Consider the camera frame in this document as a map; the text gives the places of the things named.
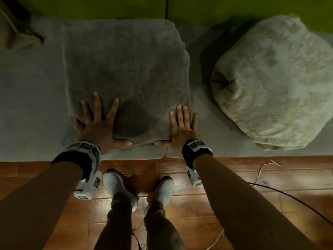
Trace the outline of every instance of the green wall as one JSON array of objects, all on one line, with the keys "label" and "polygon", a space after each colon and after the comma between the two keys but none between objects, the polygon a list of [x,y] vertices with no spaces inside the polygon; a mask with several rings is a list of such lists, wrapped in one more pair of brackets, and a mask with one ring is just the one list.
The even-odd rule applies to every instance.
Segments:
[{"label": "green wall", "polygon": [[231,17],[294,13],[315,31],[333,32],[333,0],[169,0],[168,18],[178,23],[211,26]]},{"label": "green wall", "polygon": [[166,0],[19,0],[33,15],[78,19],[165,18]]}]

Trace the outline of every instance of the dark pants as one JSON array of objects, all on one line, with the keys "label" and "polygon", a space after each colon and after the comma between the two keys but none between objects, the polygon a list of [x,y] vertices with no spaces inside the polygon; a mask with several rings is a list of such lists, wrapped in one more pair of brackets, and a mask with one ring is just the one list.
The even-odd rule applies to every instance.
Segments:
[{"label": "dark pants", "polygon": [[[185,246],[173,224],[165,218],[165,210],[154,201],[144,218],[147,250],[184,250]],[[132,206],[129,197],[116,193],[111,202],[106,226],[94,250],[131,249]]]}]

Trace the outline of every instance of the brown tile floor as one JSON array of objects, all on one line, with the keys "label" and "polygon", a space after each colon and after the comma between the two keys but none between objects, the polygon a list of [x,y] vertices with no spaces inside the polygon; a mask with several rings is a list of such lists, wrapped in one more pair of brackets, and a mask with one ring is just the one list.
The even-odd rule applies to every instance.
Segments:
[{"label": "brown tile floor", "polygon": [[[254,181],[260,166],[270,162],[265,157],[218,158],[247,181]],[[333,220],[333,156],[272,157],[282,165],[264,167],[259,184],[277,188],[301,199]],[[49,165],[49,162],[0,163],[0,198],[29,181]],[[156,181],[170,175],[176,185],[174,197],[166,207],[167,217],[180,232],[188,249],[206,249],[222,230],[212,212],[202,186],[190,185],[182,159],[163,157],[159,160],[103,161],[101,171],[108,168],[125,174],[126,181],[139,194],[139,206],[133,213],[133,229],[143,247],[146,230],[143,225],[146,197]],[[321,249],[333,249],[333,227],[308,208],[278,192],[257,188],[292,223]],[[111,198],[101,185],[96,198],[83,201],[71,196],[45,249],[93,249],[105,226]],[[138,249],[132,240],[132,249]],[[233,249],[221,237],[212,249]]]}]

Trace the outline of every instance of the white shoe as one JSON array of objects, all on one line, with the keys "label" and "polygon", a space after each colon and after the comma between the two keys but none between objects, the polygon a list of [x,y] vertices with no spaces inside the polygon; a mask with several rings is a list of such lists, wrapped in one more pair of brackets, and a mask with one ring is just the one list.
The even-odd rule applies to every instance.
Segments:
[{"label": "white shoe", "polygon": [[[164,208],[171,201],[171,198],[173,196],[173,191],[174,191],[174,184],[172,178],[170,176],[165,176],[162,178],[162,180],[160,180],[160,183],[156,188],[156,195],[153,201],[156,200],[160,201]],[[146,210],[144,211],[144,214],[147,213],[150,206],[151,204],[147,206]]]},{"label": "white shoe", "polygon": [[104,188],[110,194],[111,197],[118,192],[125,193],[131,200],[132,203],[132,212],[138,207],[138,198],[129,192],[124,185],[123,179],[119,174],[114,171],[106,172],[103,175]]}]

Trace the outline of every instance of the white wire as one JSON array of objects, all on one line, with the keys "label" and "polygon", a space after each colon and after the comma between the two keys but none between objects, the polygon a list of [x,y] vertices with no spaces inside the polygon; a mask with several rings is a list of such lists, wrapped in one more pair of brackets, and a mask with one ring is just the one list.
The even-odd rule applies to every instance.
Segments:
[{"label": "white wire", "polygon": [[[262,168],[263,166],[266,166],[266,165],[270,165],[270,164],[275,164],[279,167],[282,167],[281,165],[277,164],[275,161],[273,161],[272,159],[269,159],[271,162],[269,163],[265,163],[265,164],[262,164],[260,169],[259,169],[259,173],[258,173],[258,176],[257,176],[257,179],[254,181],[254,184],[252,185],[252,187],[254,187],[254,185],[257,183],[259,177],[260,177],[260,174],[261,174],[261,171],[262,171]],[[217,237],[217,239],[215,240],[215,242],[213,244],[211,244],[206,250],[209,250],[212,248],[212,246],[214,246],[216,244],[216,242],[219,240],[219,238],[221,237],[221,235],[224,233],[224,229],[220,232],[219,236]]]},{"label": "white wire", "polygon": [[221,237],[221,235],[224,235],[224,229],[220,232],[219,236],[217,237],[217,239],[215,240],[215,242],[213,244],[211,244],[206,250],[209,250],[212,248],[212,246],[214,246],[216,244],[216,242],[219,240],[219,238]]}]

